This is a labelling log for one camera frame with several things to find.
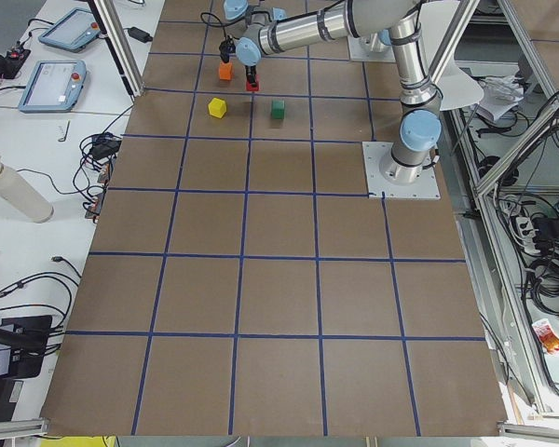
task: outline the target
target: blue-framed tablet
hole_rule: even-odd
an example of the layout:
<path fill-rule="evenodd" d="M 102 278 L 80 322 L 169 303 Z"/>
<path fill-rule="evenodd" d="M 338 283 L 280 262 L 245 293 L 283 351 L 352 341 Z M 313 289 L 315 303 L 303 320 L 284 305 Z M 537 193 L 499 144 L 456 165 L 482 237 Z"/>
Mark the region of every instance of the blue-framed tablet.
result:
<path fill-rule="evenodd" d="M 39 61 L 22 93 L 19 110 L 26 114 L 69 112 L 86 77 L 83 61 Z"/>
<path fill-rule="evenodd" d="M 42 44 L 79 52 L 100 34 L 91 11 L 76 7 L 39 36 Z"/>

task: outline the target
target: white table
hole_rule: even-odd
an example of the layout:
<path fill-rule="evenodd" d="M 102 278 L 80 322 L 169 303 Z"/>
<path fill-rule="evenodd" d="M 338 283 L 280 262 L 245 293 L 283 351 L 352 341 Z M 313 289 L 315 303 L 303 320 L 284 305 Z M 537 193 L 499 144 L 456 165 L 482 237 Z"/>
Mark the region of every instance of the white table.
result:
<path fill-rule="evenodd" d="M 149 0 L 145 7 L 133 5 L 126 0 L 115 0 L 120 20 L 125 27 L 136 26 L 150 34 L 155 32 L 157 21 L 165 0 Z M 47 0 L 38 18 L 55 21 L 73 7 L 86 7 L 73 0 Z M 41 26 L 34 22 L 30 29 Z M 105 42 L 92 42 L 84 51 L 74 54 L 40 44 L 34 32 L 29 60 L 20 76 L 7 85 L 25 85 L 37 61 L 82 59 L 90 71 L 79 102 L 68 114 L 20 113 L 16 107 L 21 90 L 7 90 L 0 95 L 0 156 L 13 169 L 33 169 L 48 173 L 62 191 L 73 191 L 71 180 L 78 167 L 81 154 L 79 142 L 93 133 L 100 133 L 118 114 L 131 105 L 114 61 Z M 151 44 L 130 39 L 130 47 L 142 71 Z M 121 134 L 128 122 L 126 113 L 110 128 Z M 66 142 L 58 142 L 61 128 L 70 128 Z M 61 255 L 82 271 L 95 224 L 84 218 L 83 197 L 61 196 L 49 183 L 48 178 L 23 172 L 21 174 L 54 206 L 54 215 L 46 223 L 31 223 L 17 210 L 0 198 L 0 289 L 19 278 L 46 270 L 61 271 L 74 276 L 63 263 L 50 261 Z M 49 304 L 59 308 L 66 306 L 66 293 L 53 281 L 37 281 L 25 289 L 0 299 L 0 307 L 19 304 Z M 46 310 L 18 309 L 0 312 L 1 318 L 45 315 Z M 24 381 L 13 420 L 33 419 L 39 416 L 43 406 L 57 356 L 44 360 L 41 374 Z"/>

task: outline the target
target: white robot link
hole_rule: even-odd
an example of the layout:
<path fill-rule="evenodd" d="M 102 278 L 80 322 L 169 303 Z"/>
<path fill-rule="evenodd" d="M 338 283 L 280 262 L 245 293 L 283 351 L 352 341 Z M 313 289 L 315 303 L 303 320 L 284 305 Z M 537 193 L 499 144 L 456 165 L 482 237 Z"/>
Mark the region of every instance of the white robot link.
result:
<path fill-rule="evenodd" d="M 247 89 L 256 91 L 256 65 L 265 55 L 319 42 L 375 35 L 393 48 L 402 84 L 400 138 L 380 162 L 392 183 L 413 183 L 429 150 L 441 135 L 441 93 L 429 74 L 419 21 L 426 0 L 340 0 L 315 12 L 288 17 L 283 9 L 250 6 L 248 0 L 225 0 L 232 36 L 222 42 L 221 57 L 236 52 L 246 66 Z"/>

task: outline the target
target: yellow cube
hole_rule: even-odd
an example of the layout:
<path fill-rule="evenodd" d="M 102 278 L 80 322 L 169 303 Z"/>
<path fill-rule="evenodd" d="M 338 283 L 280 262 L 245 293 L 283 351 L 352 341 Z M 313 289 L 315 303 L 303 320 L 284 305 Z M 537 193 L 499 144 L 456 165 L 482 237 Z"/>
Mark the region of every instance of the yellow cube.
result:
<path fill-rule="evenodd" d="M 215 116 L 216 118 L 223 118 L 225 112 L 227 112 L 225 101 L 219 98 L 213 98 L 207 107 L 209 108 L 209 115 Z"/>

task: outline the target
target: white mounting plate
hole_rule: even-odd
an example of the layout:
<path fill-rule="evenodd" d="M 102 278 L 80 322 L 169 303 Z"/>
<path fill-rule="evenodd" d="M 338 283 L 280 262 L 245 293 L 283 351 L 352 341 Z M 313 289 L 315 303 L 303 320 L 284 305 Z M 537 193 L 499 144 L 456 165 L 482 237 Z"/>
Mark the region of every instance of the white mounting plate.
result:
<path fill-rule="evenodd" d="M 416 181 L 400 186 L 387 180 L 379 171 L 379 162 L 391 150 L 392 142 L 363 142 L 364 170 L 370 198 L 408 198 L 412 200 L 439 200 L 439 186 L 433 168 L 424 169 Z M 425 164 L 430 163 L 427 156 Z"/>
<path fill-rule="evenodd" d="M 350 51 L 351 61 L 360 62 L 395 62 L 393 49 L 389 48 L 382 53 L 367 51 L 362 46 L 361 40 L 357 37 L 348 36 L 348 49 Z"/>

